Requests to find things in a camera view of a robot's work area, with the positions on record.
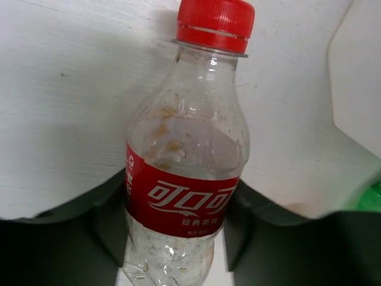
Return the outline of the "clear cola bottle red label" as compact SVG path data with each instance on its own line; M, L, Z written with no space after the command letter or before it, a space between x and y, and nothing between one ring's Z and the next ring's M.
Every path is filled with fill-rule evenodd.
M246 1L182 1L168 75L130 118L123 272L133 285L202 285L250 153L236 93L254 26Z

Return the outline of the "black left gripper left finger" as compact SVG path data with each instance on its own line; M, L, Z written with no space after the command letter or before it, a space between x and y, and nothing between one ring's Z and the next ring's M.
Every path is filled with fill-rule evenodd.
M1 285L115 285L128 234L124 173L35 217L1 219Z

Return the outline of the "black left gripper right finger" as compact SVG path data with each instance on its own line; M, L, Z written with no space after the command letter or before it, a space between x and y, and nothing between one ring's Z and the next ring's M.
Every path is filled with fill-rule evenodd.
M379 213L309 219L239 182L224 240L236 286L380 284Z

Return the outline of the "orange juice bottle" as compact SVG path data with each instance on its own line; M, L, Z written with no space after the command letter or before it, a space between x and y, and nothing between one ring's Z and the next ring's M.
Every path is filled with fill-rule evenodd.
M310 205L307 203L291 203L284 206L289 211L304 217L310 217Z

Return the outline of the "green plastic bottle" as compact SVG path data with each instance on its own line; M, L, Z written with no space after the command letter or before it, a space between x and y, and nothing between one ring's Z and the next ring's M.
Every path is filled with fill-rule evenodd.
M380 182L368 187L367 189L363 189L355 197L350 210L380 213Z

